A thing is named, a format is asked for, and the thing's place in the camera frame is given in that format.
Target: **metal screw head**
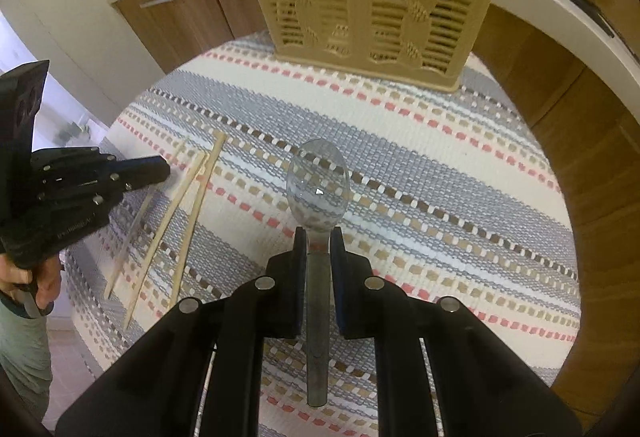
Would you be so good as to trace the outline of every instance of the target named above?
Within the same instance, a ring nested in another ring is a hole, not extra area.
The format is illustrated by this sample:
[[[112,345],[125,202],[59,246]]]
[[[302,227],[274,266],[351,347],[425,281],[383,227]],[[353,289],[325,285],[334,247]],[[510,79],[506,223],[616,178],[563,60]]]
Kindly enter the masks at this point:
[[[268,291],[269,289],[273,289],[276,285],[276,280],[274,280],[271,276],[260,276],[255,281],[255,288],[259,291]]]
[[[372,291],[379,291],[385,286],[385,281],[380,276],[369,276],[364,280],[364,287]]]
[[[455,312],[460,309],[460,302],[452,296],[447,296],[446,298],[440,300],[440,307],[442,307],[447,312]]]
[[[180,305],[178,305],[178,309],[183,314],[191,314],[192,312],[197,311],[199,307],[200,303],[198,303],[196,298],[185,298],[180,302]]]

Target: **woven rug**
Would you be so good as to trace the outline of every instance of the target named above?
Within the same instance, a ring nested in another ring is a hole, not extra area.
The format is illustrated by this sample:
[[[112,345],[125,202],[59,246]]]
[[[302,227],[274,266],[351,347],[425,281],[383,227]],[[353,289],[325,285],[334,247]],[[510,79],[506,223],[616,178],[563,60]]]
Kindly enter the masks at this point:
[[[102,150],[119,158],[186,152],[156,193],[110,300],[114,254],[146,192],[127,194],[111,224],[71,248],[74,323],[94,372],[106,369],[166,312],[197,182],[178,208],[122,328],[146,248],[214,130],[228,139],[196,226],[180,297],[212,301],[290,250],[290,150],[334,143],[352,170],[341,222],[347,250],[407,294],[465,303],[548,384],[580,319],[575,249],[555,175],[504,92],[473,56],[453,94],[278,62],[267,35],[229,42],[183,65],[122,112]],[[265,344],[260,431],[265,436],[377,435],[372,341],[332,327],[329,403],[305,403],[305,341]]]

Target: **spoon handle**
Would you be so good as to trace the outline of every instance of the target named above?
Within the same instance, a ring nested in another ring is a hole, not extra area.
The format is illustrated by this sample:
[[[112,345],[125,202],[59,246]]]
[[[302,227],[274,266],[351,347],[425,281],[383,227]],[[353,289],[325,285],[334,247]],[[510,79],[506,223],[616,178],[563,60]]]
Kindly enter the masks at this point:
[[[331,261],[311,252],[306,260],[306,403],[324,406],[329,375]]]

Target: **human hand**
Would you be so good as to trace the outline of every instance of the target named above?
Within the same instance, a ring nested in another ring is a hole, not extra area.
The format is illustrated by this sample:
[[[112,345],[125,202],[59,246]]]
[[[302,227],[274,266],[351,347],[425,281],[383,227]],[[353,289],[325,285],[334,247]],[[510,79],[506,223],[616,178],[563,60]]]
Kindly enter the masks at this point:
[[[61,271],[58,255],[47,258],[33,272],[16,267],[7,255],[0,255],[0,290],[15,300],[14,284],[29,284],[35,274],[38,284],[36,305],[39,309],[46,309],[47,305],[60,296]]]

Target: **tiled floor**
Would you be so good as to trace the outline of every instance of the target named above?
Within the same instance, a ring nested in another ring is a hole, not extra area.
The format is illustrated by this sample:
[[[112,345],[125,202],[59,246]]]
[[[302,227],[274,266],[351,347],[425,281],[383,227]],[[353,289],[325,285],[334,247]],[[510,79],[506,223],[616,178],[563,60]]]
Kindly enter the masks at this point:
[[[53,383],[49,410],[43,421],[49,430],[55,428],[60,415],[94,381],[79,352],[78,338],[75,331],[49,332]]]

